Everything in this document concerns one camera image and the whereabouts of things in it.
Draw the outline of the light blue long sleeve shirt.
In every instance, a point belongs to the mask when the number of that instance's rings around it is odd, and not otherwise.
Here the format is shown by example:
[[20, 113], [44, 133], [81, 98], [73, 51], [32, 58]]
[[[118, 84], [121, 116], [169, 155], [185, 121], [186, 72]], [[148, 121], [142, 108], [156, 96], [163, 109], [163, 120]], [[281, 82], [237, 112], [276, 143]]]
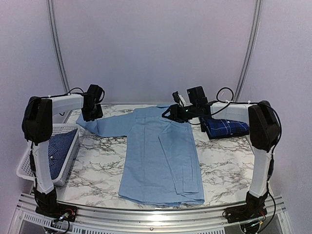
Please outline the light blue long sleeve shirt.
[[193, 131], [163, 118], [165, 105], [77, 124], [100, 137], [126, 137], [119, 196], [141, 204], [178, 206], [205, 200]]

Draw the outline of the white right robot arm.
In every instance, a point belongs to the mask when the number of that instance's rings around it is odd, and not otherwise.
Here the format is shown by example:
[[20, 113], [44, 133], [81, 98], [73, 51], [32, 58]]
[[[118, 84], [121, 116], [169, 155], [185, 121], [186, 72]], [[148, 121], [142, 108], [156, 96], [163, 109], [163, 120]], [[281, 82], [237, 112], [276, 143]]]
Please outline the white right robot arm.
[[228, 119], [245, 122], [249, 126], [249, 139], [254, 154], [252, 182], [246, 194], [246, 203], [228, 207], [224, 217], [228, 223], [256, 219], [267, 215], [265, 200], [271, 197], [269, 180], [274, 168], [274, 150], [280, 141], [282, 127], [277, 112], [268, 101], [233, 102], [214, 100], [205, 104], [182, 106], [173, 104], [162, 113], [162, 117], [186, 123], [199, 118], [204, 127], [204, 119]]

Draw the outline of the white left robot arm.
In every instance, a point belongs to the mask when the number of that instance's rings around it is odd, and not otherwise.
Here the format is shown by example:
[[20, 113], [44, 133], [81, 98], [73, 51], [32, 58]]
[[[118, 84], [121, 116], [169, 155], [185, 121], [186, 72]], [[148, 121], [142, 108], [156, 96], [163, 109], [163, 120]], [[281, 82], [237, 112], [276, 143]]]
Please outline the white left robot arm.
[[104, 91], [67, 93], [56, 96], [31, 97], [22, 120], [22, 131], [29, 145], [30, 165], [34, 175], [36, 211], [49, 217], [58, 217], [66, 210], [57, 202], [52, 182], [48, 146], [53, 132], [53, 116], [61, 112], [80, 109], [85, 121], [103, 116], [100, 103]]

